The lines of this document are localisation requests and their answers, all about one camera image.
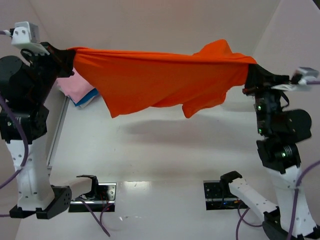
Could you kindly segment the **orange t shirt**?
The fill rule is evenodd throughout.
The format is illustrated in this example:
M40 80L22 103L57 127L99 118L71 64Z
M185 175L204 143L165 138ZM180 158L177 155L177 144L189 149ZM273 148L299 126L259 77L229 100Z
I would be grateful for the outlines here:
M149 107L181 105L186 118L221 105L245 84L256 60L233 52L226 40L192 55L76 47L75 70L102 96L112 118Z

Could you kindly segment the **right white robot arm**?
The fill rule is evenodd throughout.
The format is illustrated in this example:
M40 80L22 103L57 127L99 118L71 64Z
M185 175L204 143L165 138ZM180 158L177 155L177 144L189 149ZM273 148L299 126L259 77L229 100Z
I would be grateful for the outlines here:
M310 67L299 67L293 76L273 74L258 64L251 64L243 93L255 98L257 151L263 167L271 177L277 203L272 203L236 171L221 176L224 196L232 194L261 220L270 240L317 240L320 227L309 210L302 179L297 143L309 139L312 119L302 109L288 110L281 105L286 92L308 91L319 84L320 74Z

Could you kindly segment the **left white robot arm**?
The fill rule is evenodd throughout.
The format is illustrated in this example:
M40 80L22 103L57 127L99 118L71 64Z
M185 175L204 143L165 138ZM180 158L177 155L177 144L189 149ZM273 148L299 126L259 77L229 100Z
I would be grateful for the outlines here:
M79 175L63 186L50 183L45 159L47 117L44 103L58 78L74 74L73 49L60 50L42 42L44 53L30 47L21 57L0 60L0 136L11 154L17 181L18 201L9 216L24 219L35 215L49 220L70 207L81 195L95 195L98 179Z

